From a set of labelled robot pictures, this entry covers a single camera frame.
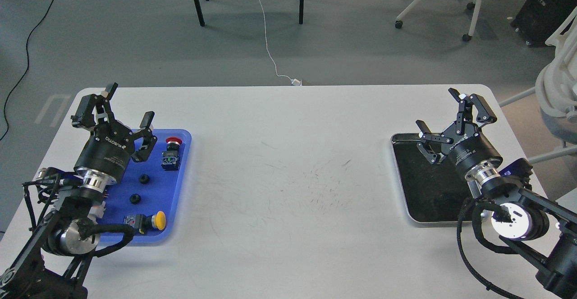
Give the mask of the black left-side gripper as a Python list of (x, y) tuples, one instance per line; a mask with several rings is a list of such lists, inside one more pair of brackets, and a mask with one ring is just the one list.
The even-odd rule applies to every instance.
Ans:
[(74, 171), (78, 175), (98, 171), (111, 177), (114, 184), (124, 177), (129, 161), (147, 161), (157, 142), (151, 128), (153, 111), (144, 114), (137, 131), (119, 124), (114, 118), (110, 100), (117, 87), (117, 83), (112, 83), (101, 94), (82, 97), (76, 114), (71, 116), (74, 128), (91, 132)]

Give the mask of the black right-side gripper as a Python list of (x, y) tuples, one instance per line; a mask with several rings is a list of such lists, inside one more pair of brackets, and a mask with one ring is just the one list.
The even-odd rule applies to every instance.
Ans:
[(416, 120), (420, 129), (417, 149), (429, 164), (441, 164), (449, 159), (461, 178), (475, 180), (476, 173), (471, 171), (476, 167), (497, 168), (503, 163), (503, 157), (481, 130), (498, 118), (482, 96), (462, 94), (455, 88), (449, 88), (449, 93), (459, 103), (455, 122), (434, 133), (423, 120)]

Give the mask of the black left-side robot arm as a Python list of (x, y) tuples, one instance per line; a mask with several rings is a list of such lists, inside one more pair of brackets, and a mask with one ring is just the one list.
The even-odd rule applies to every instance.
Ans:
[(97, 224), (89, 216), (103, 204), (107, 186), (121, 182), (128, 163), (146, 161), (157, 142), (153, 111), (136, 131), (116, 120), (110, 101), (117, 87), (84, 96), (71, 117), (74, 128), (90, 132), (73, 171), (43, 168), (23, 184), (32, 235), (1, 277), (3, 299), (85, 299), (93, 258), (132, 241), (129, 225)]

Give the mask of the black right-side robot arm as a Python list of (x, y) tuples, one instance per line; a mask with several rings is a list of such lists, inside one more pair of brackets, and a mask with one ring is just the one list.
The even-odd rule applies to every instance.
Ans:
[(482, 127), (497, 121), (486, 100), (478, 94), (449, 93), (459, 104), (456, 119), (441, 133), (433, 133), (422, 120), (417, 148), (431, 164), (449, 159), (466, 180), (472, 196), (463, 201), (458, 215), (456, 241), (470, 273), (487, 290), (514, 299), (480, 275), (467, 260), (461, 240), (464, 218), (472, 215), (477, 241), (499, 254), (518, 254), (537, 269), (543, 288), (563, 299), (577, 292), (576, 214), (531, 189), (532, 166), (517, 159), (497, 171), (503, 158), (482, 134)]

